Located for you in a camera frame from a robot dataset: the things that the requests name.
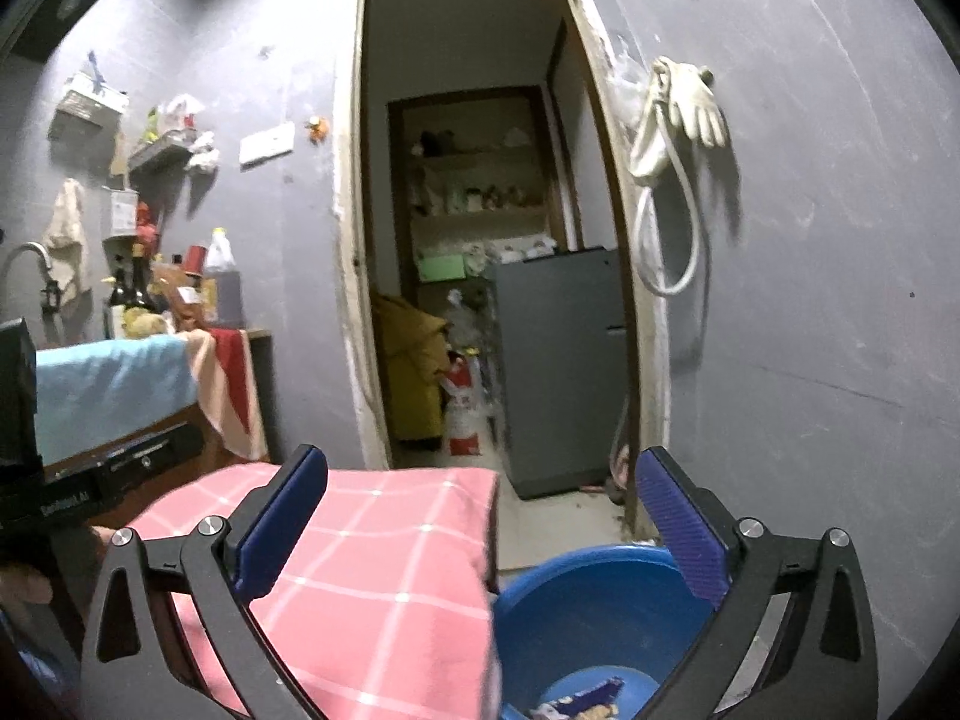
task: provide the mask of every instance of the floor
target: floor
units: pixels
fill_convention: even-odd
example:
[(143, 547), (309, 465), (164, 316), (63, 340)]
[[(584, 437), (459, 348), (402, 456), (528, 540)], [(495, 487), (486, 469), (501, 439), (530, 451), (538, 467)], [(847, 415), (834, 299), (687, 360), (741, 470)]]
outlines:
[(564, 552), (623, 540), (623, 508), (611, 503), (605, 493), (564, 493), (521, 501), (504, 473), (500, 453), (490, 436), (483, 432), (480, 436), (478, 456), (401, 450), (402, 466), (473, 466), (500, 474), (497, 570), (501, 579), (509, 581), (526, 568)]

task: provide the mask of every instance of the faucet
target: faucet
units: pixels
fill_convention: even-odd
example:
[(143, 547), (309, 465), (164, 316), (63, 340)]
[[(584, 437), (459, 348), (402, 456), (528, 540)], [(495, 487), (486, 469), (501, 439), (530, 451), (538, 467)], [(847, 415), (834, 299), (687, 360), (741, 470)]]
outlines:
[(61, 290), (59, 283), (56, 282), (53, 276), (51, 276), (51, 271), (54, 269), (53, 260), (50, 259), (50, 252), (47, 251), (47, 248), (38, 244), (36, 241), (27, 241), (24, 244), (17, 245), (13, 247), (10, 254), (7, 255), (7, 261), (4, 263), (3, 270), (6, 272), (8, 267), (13, 261), (13, 258), (16, 257), (21, 251), (30, 250), (35, 252), (37, 257), (40, 257), (40, 264), (43, 268), (43, 274), (46, 278), (46, 285), (40, 294), (43, 295), (43, 302), (41, 303), (42, 310), (45, 314), (56, 314), (59, 311), (59, 305), (61, 304), (61, 297), (64, 294), (64, 291)]

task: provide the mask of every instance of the blue plastic basin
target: blue plastic basin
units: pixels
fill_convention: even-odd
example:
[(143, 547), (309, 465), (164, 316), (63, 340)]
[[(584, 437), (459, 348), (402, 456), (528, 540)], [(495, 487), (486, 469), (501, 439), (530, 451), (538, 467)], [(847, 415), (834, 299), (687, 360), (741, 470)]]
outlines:
[(619, 544), (554, 557), (493, 604), (503, 668), (501, 718), (514, 720), (542, 701), (619, 674), (627, 680), (620, 717), (629, 720), (711, 613), (665, 549)]

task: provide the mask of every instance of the pink cloth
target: pink cloth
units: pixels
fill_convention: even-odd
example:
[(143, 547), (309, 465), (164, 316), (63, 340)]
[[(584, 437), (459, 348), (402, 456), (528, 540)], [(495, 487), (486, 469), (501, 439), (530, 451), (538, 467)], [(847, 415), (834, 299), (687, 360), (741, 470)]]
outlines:
[[(131, 527), (143, 538), (188, 533), (275, 471), (217, 471), (160, 498)], [(280, 579), (251, 611), (331, 720), (481, 716), (495, 490), (496, 474), (483, 469), (330, 471)], [(176, 607), (214, 698), (242, 710), (189, 597)]]

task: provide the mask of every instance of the light switch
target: light switch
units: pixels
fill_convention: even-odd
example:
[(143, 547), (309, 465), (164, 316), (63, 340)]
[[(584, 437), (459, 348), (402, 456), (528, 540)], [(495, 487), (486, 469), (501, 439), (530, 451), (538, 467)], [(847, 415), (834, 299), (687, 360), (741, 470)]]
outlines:
[(295, 135), (294, 122), (285, 122), (279, 127), (248, 135), (240, 141), (240, 166), (246, 167), (294, 151)]

